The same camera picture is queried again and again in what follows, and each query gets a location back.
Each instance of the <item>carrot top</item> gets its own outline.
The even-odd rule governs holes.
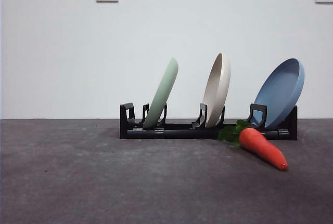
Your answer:
[[[241,131],[250,126],[250,123],[245,120],[237,120],[236,125],[228,125],[220,130],[217,137],[218,140],[232,142],[234,146],[239,147],[239,134]]]

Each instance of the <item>black plate rack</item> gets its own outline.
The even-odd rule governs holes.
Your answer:
[[[162,120],[153,128],[143,129],[143,123],[148,111],[149,104],[143,105],[143,117],[142,120],[137,123],[133,104],[126,103],[120,105],[120,139],[216,139],[219,131],[224,126],[235,125],[235,123],[224,123],[225,108],[223,108],[220,121],[212,128],[205,128],[207,105],[202,103],[200,104],[199,116],[194,122],[180,124],[167,123],[167,105],[165,105]],[[259,130],[267,139],[297,140],[297,106],[294,106],[289,115],[276,129],[265,129],[267,106],[261,104],[251,104],[250,115],[247,118],[248,122],[253,118],[254,111],[262,112],[262,118],[258,124],[252,124],[251,127]]]

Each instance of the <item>wall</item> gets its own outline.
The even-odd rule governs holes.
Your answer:
[[[216,55],[232,64],[226,117],[299,59],[299,117],[333,117],[333,5],[314,0],[2,0],[2,118],[118,118],[151,102],[171,57],[169,117],[196,117]]]

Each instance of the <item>floor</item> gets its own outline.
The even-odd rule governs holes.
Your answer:
[[[333,223],[333,120],[272,141],[120,140],[118,120],[1,121],[1,223]]]

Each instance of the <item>toy carrot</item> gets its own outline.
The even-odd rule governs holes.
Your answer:
[[[277,146],[270,143],[259,131],[248,128],[249,123],[238,120],[236,126],[226,126],[220,132],[218,139],[233,142],[253,151],[280,170],[287,170],[288,163]]]

